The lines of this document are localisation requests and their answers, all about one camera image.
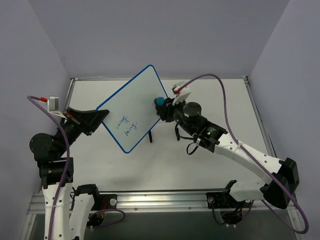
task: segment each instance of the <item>whiteboard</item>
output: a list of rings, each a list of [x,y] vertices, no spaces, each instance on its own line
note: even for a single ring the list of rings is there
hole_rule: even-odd
[[[159,122],[155,108],[159,97],[168,95],[155,67],[148,65],[96,108],[110,111],[103,125],[124,153],[130,153]]]
[[[171,96],[174,84],[189,79],[161,79]],[[93,110],[126,80],[75,81],[69,106]],[[266,146],[242,79],[223,79],[229,123],[237,138],[267,153]],[[215,79],[200,79],[190,85],[189,102],[202,107],[202,115],[226,128],[221,86]],[[174,123],[159,122],[130,153],[125,154],[101,125],[92,136],[81,134],[70,148],[74,158],[73,184],[96,184],[100,191],[148,191],[221,189],[230,180],[255,181],[252,172],[230,159],[199,148],[187,155],[188,140],[177,141]],[[187,134],[180,130],[182,136]]]

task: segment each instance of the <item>cable clip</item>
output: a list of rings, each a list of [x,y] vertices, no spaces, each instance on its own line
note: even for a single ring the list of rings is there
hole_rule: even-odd
[[[236,149],[236,150],[237,150],[237,149],[240,149],[243,144],[244,144],[244,143],[243,143],[242,141],[239,141],[239,140],[238,140],[238,144],[237,144],[237,146],[236,146],[235,149]]]

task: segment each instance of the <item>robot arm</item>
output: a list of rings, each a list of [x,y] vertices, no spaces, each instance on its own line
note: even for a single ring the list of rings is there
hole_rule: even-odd
[[[66,121],[63,119],[60,125],[71,145],[81,133],[87,136],[94,133],[108,114],[108,110],[78,111],[69,107],[63,114],[59,114],[60,117],[63,115],[66,119]],[[65,181],[55,201],[59,188],[58,182],[67,164],[66,158],[61,157],[67,149],[61,131],[58,129],[55,135],[38,133],[32,137],[29,146],[37,161],[45,201],[44,239],[82,240],[89,213],[94,203],[99,201],[97,186],[95,184],[78,186],[74,193],[74,208],[70,217],[69,199],[74,173],[72,157],[67,166]]]
[[[201,115],[201,106],[196,102],[186,103],[186,97],[155,100],[157,114],[163,121],[176,122],[186,133],[192,136],[197,147],[203,147],[212,153],[225,156],[255,173],[261,181],[237,182],[232,180],[224,189],[230,201],[242,202],[245,200],[267,200],[271,205],[286,209],[290,199],[283,190],[258,166],[241,148],[243,145],[270,173],[272,173],[285,188],[294,194],[298,184],[299,175],[297,164],[287,158],[281,160],[264,154],[253,147],[239,141],[235,143],[230,133],[224,128],[210,122]],[[179,131],[175,130],[177,140]]]

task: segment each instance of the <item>black bracket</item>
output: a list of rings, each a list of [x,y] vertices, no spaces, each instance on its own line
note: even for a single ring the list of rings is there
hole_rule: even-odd
[[[117,209],[117,195],[116,194],[100,194],[99,200],[94,203],[92,211],[99,211],[102,209]]]
[[[206,193],[206,203],[209,209],[235,209],[239,207],[239,202],[227,202],[223,197],[221,191],[207,192]],[[250,203],[245,202],[242,208],[249,208]]]

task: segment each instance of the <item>red connector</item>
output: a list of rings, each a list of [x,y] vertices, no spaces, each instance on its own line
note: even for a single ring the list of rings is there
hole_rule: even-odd
[[[40,97],[39,101],[47,103],[48,99],[42,96],[42,97]]]

